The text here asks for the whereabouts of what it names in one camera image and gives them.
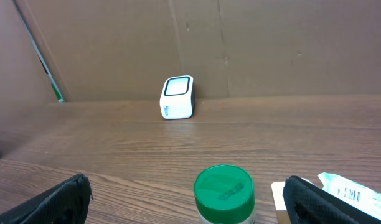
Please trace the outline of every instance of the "brown cardboard backdrop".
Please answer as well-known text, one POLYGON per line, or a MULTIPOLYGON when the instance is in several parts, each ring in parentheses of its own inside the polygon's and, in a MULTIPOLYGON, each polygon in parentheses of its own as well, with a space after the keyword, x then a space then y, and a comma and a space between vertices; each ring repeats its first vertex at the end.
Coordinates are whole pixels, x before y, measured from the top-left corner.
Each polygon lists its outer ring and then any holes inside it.
POLYGON ((68 101, 381 93, 381 0, 16 0, 68 101))
POLYGON ((53 101, 57 98, 14 3, 0 0, 0 126, 53 101))

